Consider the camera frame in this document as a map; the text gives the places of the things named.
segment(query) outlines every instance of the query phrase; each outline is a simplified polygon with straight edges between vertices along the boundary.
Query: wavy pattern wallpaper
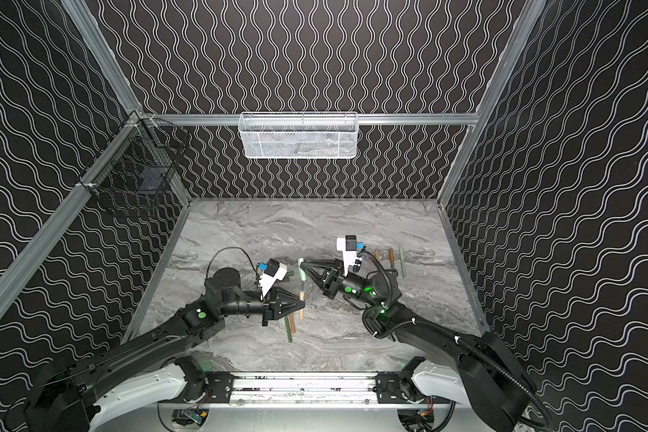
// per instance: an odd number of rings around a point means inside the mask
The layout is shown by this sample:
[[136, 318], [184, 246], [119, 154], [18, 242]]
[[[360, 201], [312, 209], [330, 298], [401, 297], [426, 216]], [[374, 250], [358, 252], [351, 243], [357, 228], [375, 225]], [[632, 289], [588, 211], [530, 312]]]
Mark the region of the wavy pattern wallpaper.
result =
[[[155, 219], [116, 219], [91, 200], [0, 320], [0, 431], [39, 366], [120, 344], [180, 215], [169, 195]], [[19, 430], [18, 409], [8, 427]]]
[[87, 0], [147, 112], [474, 112], [524, 0]]
[[560, 431], [648, 431], [648, 0], [550, 1], [447, 208]]
[[193, 197], [436, 198], [466, 126], [361, 126], [354, 159], [248, 159], [235, 127], [186, 128]]
[[59, 1], [0, 1], [0, 275], [126, 118]]
[[[59, 0], [0, 1], [0, 275], [126, 118]], [[0, 431], [45, 362], [120, 343], [179, 212], [72, 223], [0, 321]]]

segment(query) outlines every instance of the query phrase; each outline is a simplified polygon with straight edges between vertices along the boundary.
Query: aluminum frame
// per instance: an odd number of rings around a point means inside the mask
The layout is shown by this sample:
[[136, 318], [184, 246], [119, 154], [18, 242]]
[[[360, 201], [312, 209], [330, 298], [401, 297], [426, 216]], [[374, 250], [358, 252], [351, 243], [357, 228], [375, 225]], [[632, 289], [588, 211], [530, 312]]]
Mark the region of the aluminum frame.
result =
[[[141, 118], [160, 119], [178, 126], [237, 126], [240, 114], [140, 114]], [[384, 125], [476, 125], [478, 115], [466, 114], [358, 114], [362, 126]]]
[[526, 4], [523, 5], [523, 9], [521, 9], [518, 21], [514, 25], [507, 46], [504, 48], [504, 52], [497, 64], [497, 68], [492, 75], [487, 91], [478, 105], [477, 110], [480, 114], [480, 118], [475, 126], [466, 133], [463, 143], [459, 147], [458, 154], [456, 155], [454, 162], [451, 164], [449, 174], [441, 187], [440, 195], [437, 197], [441, 205], [446, 205], [449, 202], [449, 198], [456, 188], [458, 180], [475, 150], [477, 141], [480, 138], [480, 135], [482, 135], [487, 122], [492, 116], [492, 112], [497, 106], [497, 102], [501, 97], [501, 92], [504, 90], [507, 82], [509, 82], [509, 78], [516, 67], [516, 62], [518, 62], [518, 59], [521, 57], [521, 54], [526, 47], [526, 42], [528, 41], [537, 20], [540, 18], [540, 14], [543, 12], [545, 3], [546, 0], [527, 0]]
[[461, 276], [461, 281], [463, 282], [463, 288], [466, 289], [466, 294], [468, 295], [468, 302], [471, 304], [473, 309], [473, 314], [475, 315], [475, 324], [477, 324], [480, 334], [489, 332], [487, 327], [487, 320], [485, 319], [485, 312], [480, 306], [480, 301], [477, 299], [477, 292], [475, 291], [475, 286], [473, 280], [471, 279], [471, 273], [468, 271], [468, 266], [466, 261], [463, 258], [463, 253], [461, 252], [461, 247], [458, 246], [458, 240], [453, 233], [453, 228], [449, 220], [449, 215], [441, 204], [437, 204], [437, 208], [440, 211], [441, 225], [444, 227], [444, 233], [446, 233], [446, 239], [449, 242], [449, 247], [454, 256], [454, 261], [456, 262], [456, 267], [458, 273]]
[[81, 183], [76, 184], [55, 209], [50, 217], [43, 223], [29, 243], [19, 252], [19, 255], [0, 276], [0, 320], [8, 311], [14, 300], [22, 292], [34, 273], [41, 267], [53, 247], [69, 229], [69, 226], [91, 199], [91, 193], [82, 185], [93, 183], [99, 172], [113, 158], [115, 153], [126, 142], [127, 137], [137, 130], [139, 118], [131, 114], [112, 139], [108, 147], [94, 161], [87, 172], [81, 177]]
[[137, 99], [135, 92], [132, 91], [129, 81], [122, 73], [120, 63], [117, 62], [112, 54], [108, 42], [105, 41], [101, 29], [91, 10], [86, 5], [85, 0], [62, 0], [65, 11], [72, 18], [77, 30], [84, 39], [84, 43], [94, 55], [96, 62], [101, 67], [104, 77], [108, 80], [112, 90], [115, 92], [118, 101], [128, 114], [133, 111], [141, 111], [141, 103]]
[[125, 343], [130, 339], [134, 339], [135, 337], [137, 337], [139, 332], [139, 326], [141, 325], [141, 321], [142, 319], [144, 319], [144, 316], [147, 314], [147, 309], [151, 304], [151, 299], [153, 298], [153, 295], [156, 293], [158, 284], [161, 282], [161, 278], [163, 277], [163, 273], [166, 271], [166, 267], [168, 266], [168, 262], [171, 260], [171, 256], [173, 256], [173, 250], [175, 249], [175, 244], [177, 243], [177, 240], [180, 238], [182, 228], [185, 226], [185, 222], [187, 221], [187, 216], [189, 215], [189, 213], [190, 213], [190, 207], [189, 205], [185, 205], [182, 211], [180, 212], [180, 216], [178, 216], [177, 221], [175, 222], [175, 227], [173, 228], [173, 232], [171, 233], [170, 237], [168, 237], [168, 243], [163, 249], [161, 258], [159, 259], [158, 264], [156, 264], [156, 268], [151, 274], [151, 279], [149, 279], [147, 283], [147, 289], [145, 289], [144, 294], [141, 295], [141, 300], [137, 305], [137, 309], [135, 309], [135, 313], [132, 316], [132, 320], [130, 321], [127, 330], [125, 330], [125, 334], [122, 336], [122, 341], [120, 343]]

